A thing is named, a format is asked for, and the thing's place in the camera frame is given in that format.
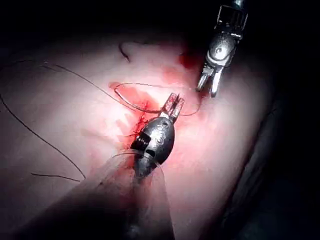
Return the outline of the right arm needle driver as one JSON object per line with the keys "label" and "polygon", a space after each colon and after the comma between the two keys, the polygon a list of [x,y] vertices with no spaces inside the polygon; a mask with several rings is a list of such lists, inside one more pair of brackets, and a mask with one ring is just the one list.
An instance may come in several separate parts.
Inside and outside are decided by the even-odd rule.
{"label": "right arm needle driver", "polygon": [[244,4],[220,5],[213,37],[205,55],[204,72],[218,72],[230,65],[237,45],[243,39],[247,19]]}

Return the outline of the right arm needle driver jaw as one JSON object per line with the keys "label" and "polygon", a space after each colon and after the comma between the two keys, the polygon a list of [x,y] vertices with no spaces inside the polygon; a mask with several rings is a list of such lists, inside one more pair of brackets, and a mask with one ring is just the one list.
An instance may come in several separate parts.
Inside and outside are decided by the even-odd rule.
{"label": "right arm needle driver jaw", "polygon": [[216,70],[211,76],[211,80],[212,80],[211,88],[210,88],[211,98],[214,98],[217,95],[222,72],[223,72],[223,69]]}
{"label": "right arm needle driver jaw", "polygon": [[212,75],[212,70],[210,68],[203,68],[197,83],[197,87],[196,87],[196,90],[198,92],[201,92],[204,89],[211,75]]}

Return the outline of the left arm needle driver jaw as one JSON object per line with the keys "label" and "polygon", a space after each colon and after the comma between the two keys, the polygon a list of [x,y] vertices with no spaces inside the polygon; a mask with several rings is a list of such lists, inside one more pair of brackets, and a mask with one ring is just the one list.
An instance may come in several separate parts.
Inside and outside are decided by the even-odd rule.
{"label": "left arm needle driver jaw", "polygon": [[175,93],[171,93],[167,100],[165,101],[164,105],[161,108],[161,116],[168,117],[172,110],[174,109],[174,103],[176,101],[177,95]]}
{"label": "left arm needle driver jaw", "polygon": [[185,100],[182,97],[178,97],[172,105],[172,109],[171,109],[171,121],[173,123],[176,122],[176,120],[178,119],[180,112],[184,106]]}

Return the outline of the left arm needle driver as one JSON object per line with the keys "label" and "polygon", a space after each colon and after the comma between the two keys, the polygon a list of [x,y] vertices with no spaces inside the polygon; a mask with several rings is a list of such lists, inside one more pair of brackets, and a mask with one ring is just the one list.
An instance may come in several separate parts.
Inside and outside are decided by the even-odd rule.
{"label": "left arm needle driver", "polygon": [[162,165],[172,152],[175,142],[175,127],[171,119],[159,116],[151,119],[139,132],[130,148],[137,151],[134,171],[144,179]]}

